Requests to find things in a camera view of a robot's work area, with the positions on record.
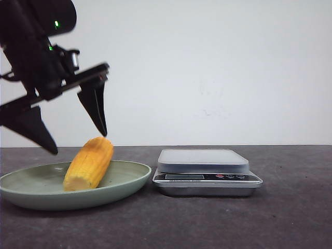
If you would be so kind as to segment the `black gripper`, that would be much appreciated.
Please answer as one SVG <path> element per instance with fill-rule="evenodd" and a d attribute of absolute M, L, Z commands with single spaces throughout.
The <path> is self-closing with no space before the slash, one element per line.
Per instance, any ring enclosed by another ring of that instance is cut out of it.
<path fill-rule="evenodd" d="M 20 66 L 1 75 L 7 81 L 21 81 L 27 90 L 23 97 L 1 106 L 1 126 L 24 136 L 51 154 L 58 153 L 57 145 L 47 130 L 39 106 L 42 100 L 52 100 L 63 92 L 80 86 L 78 98 L 103 136 L 107 136 L 104 114 L 104 85 L 109 65 L 101 63 L 76 74 L 79 69 L 78 50 L 65 50 L 57 45 L 49 46 L 40 69 L 31 65 Z"/>

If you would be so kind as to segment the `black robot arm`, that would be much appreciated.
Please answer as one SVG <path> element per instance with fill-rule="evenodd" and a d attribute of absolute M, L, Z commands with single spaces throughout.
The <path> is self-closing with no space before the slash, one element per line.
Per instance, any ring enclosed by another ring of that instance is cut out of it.
<path fill-rule="evenodd" d="M 109 65 L 79 71 L 79 50 L 53 45 L 49 37 L 74 29 L 77 14 L 72 1 L 1 1 L 1 49 L 11 70 L 2 75 L 19 81 L 26 95 L 1 106 L 1 125 L 52 154 L 57 146 L 42 121 L 40 101 L 52 100 L 80 86 L 78 98 L 103 135 L 104 84 Z"/>

